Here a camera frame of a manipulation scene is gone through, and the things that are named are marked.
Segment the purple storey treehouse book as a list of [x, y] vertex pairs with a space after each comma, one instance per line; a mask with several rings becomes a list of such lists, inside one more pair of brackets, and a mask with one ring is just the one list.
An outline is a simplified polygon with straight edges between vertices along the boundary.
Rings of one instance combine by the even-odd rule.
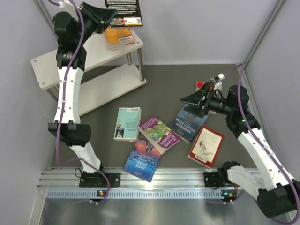
[[138, 130], [161, 155], [180, 141], [180, 137], [157, 116], [138, 125]]

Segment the orange Charlie Chocolate Factory book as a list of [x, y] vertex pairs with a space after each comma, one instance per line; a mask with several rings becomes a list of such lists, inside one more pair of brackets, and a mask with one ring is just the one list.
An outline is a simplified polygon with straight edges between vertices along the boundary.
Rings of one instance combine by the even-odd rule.
[[131, 30], [125, 28], [108, 28], [104, 32], [104, 36], [109, 45], [131, 43], [134, 41]]

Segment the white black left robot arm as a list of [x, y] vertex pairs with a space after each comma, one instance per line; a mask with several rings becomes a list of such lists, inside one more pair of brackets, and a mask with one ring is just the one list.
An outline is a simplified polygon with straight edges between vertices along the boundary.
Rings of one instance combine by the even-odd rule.
[[108, 178], [91, 145], [91, 127], [82, 124], [79, 115], [80, 86], [87, 58], [83, 45], [93, 33], [106, 31], [117, 10], [94, 7], [85, 2], [80, 6], [73, 1], [70, 3], [78, 19], [66, 11], [57, 13], [52, 19], [58, 38], [59, 96], [57, 111], [48, 130], [56, 137], [57, 145], [64, 142], [77, 155], [75, 160], [80, 161], [83, 168], [81, 180], [101, 186]]

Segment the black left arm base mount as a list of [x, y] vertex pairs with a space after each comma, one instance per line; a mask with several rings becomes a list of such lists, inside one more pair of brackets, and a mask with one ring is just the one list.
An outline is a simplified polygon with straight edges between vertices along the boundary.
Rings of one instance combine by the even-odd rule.
[[[104, 175], [107, 177], [110, 187], [117, 188], [120, 186], [120, 173], [119, 172], [106, 172]], [[79, 187], [81, 188], [107, 188], [108, 183], [103, 175], [98, 172], [87, 173], [83, 172], [80, 177]]]

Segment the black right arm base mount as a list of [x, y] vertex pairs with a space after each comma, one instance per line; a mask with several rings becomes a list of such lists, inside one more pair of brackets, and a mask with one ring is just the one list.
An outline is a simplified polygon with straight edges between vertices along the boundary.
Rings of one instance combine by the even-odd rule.
[[204, 172], [204, 185], [207, 188], [218, 189], [223, 187], [234, 187], [233, 183], [224, 181], [222, 177], [219, 176], [218, 172]]

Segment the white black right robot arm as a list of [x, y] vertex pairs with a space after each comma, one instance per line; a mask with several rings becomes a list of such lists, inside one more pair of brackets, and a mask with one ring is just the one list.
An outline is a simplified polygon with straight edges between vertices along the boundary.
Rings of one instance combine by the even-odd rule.
[[259, 122], [248, 110], [249, 95], [241, 85], [229, 88], [226, 97], [206, 82], [198, 91], [181, 98], [185, 111], [196, 116], [215, 112], [226, 116], [226, 124], [246, 149], [261, 178], [248, 172], [240, 163], [227, 161], [218, 169], [218, 179], [224, 186], [237, 184], [255, 198], [268, 218], [297, 211], [300, 214], [300, 183], [282, 166], [268, 145]]

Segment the black treehouse book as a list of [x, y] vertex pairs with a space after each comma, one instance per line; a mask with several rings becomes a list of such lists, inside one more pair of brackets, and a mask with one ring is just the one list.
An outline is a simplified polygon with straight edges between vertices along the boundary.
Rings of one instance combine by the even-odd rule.
[[114, 28], [142, 27], [143, 19], [138, 0], [106, 0], [108, 9], [116, 9], [117, 14], [110, 21]]

